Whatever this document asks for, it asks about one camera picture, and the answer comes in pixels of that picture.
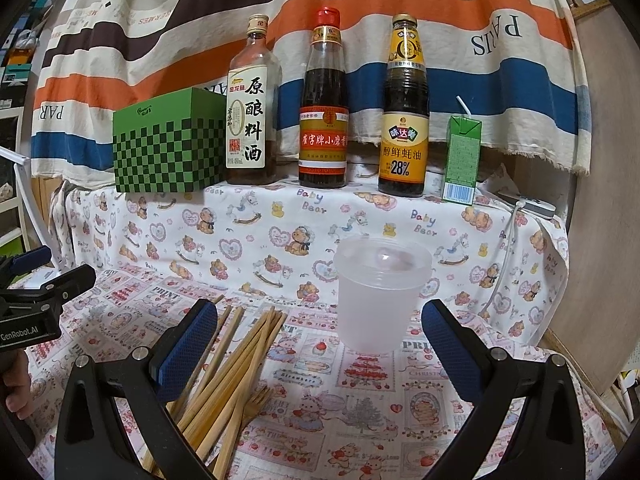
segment barcode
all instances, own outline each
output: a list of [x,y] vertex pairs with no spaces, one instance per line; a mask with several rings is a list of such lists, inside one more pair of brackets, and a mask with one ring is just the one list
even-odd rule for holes
[[453,202],[471,205],[474,200],[475,190],[475,187],[459,186],[458,184],[450,184],[447,182],[444,185],[444,193],[442,197],[444,200],[451,200]]

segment green checkered box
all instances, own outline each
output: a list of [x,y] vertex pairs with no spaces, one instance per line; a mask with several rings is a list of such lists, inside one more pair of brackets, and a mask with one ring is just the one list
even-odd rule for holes
[[118,192],[189,192],[224,180],[226,98],[199,88],[113,114]]

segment screw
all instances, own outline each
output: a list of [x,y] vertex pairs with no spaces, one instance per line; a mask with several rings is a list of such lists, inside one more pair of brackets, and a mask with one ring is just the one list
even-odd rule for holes
[[136,361],[142,361],[142,359],[144,359],[148,355],[149,355],[149,348],[147,348],[146,346],[139,346],[131,353],[131,356]]
[[560,354],[553,354],[551,356],[551,362],[556,366],[564,366],[566,364],[566,359]]
[[491,348],[491,357],[496,361],[504,361],[509,354],[503,348]]
[[86,355],[81,355],[78,359],[76,359],[76,366],[78,368],[82,368],[89,364],[89,358]]

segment bear print tablecloth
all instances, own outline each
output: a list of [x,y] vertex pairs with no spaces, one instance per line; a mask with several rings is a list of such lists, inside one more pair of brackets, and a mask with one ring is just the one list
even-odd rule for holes
[[[378,193],[376,170],[350,164],[350,184],[337,190],[300,187],[295,165],[263,187],[222,183],[187,194],[63,187],[51,227],[69,265],[129,262],[204,283],[241,280],[247,292],[309,304],[337,302],[333,258],[342,238],[420,242],[433,255],[433,275],[419,305],[441,298],[517,342],[537,344],[568,277],[562,222],[518,212],[507,256],[511,210],[493,192],[517,190],[504,167],[478,186],[472,206],[442,202],[436,173],[428,173],[422,198]],[[419,326],[410,330],[420,333]]]
[[[233,281],[233,288],[224,290]],[[198,298],[222,293],[219,312],[228,304],[246,309],[230,351],[265,309],[274,305],[288,313],[260,374],[273,396],[243,432],[231,480],[421,480],[472,409],[460,401],[424,335],[409,330],[392,354],[359,354],[337,338],[336,304],[237,288],[245,287],[231,276],[204,285],[125,264],[100,273],[91,291],[68,302],[60,318],[62,337],[28,349],[36,402],[29,420],[38,438],[31,460],[43,478],[54,477],[58,412],[74,360],[83,353],[97,361],[115,360],[137,346],[152,346]],[[454,314],[487,346],[501,346],[519,359],[546,359],[543,351],[502,336],[464,308],[455,307]],[[419,326],[419,316],[417,309],[412,326]],[[615,449],[591,399],[574,383],[587,478],[594,480]],[[133,414],[125,401],[116,403],[142,457],[146,448]],[[516,400],[510,407],[480,474],[500,461],[522,403]]]

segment storage box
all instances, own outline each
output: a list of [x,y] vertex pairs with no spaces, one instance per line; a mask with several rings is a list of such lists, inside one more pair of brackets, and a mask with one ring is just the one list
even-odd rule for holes
[[452,116],[447,128],[449,153],[442,197],[449,202],[472,205],[478,180],[482,123]]
[[113,114],[118,192],[189,192],[224,179],[226,98],[199,88]]

